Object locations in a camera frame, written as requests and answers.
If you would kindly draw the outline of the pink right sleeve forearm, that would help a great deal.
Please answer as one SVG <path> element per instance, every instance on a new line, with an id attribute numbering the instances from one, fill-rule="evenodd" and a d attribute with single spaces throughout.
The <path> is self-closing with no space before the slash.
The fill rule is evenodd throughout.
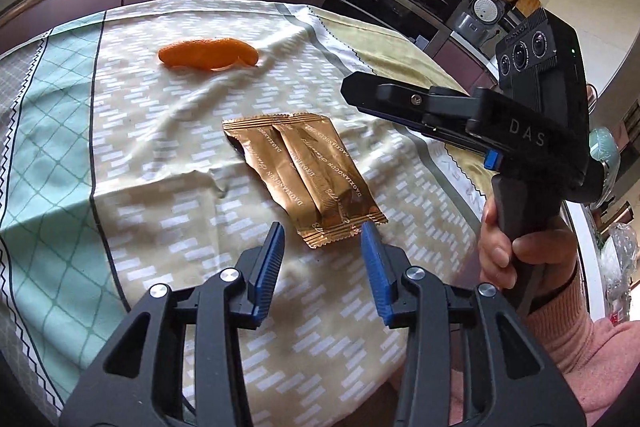
<path id="1" fill-rule="evenodd" d="M 547 350 L 570 385 L 587 424 L 593 426 L 612 407 L 639 365 L 639 323 L 593 321 L 582 283 L 574 275 L 525 325 Z"/>

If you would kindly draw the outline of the person's right hand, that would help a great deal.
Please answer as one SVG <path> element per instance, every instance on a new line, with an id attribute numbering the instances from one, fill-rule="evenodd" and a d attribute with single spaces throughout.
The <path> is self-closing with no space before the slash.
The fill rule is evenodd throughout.
<path id="1" fill-rule="evenodd" d="M 498 227 L 498 208 L 494 196 L 489 196 L 483 210 L 478 257 L 480 280 L 499 289 L 512 289 L 518 281 L 514 260 L 526 265 L 541 265 L 542 279 L 536 298 L 551 295 L 568 283 L 577 265 L 578 245 L 561 217 L 552 218 L 548 228 L 514 239 L 513 242 Z"/>

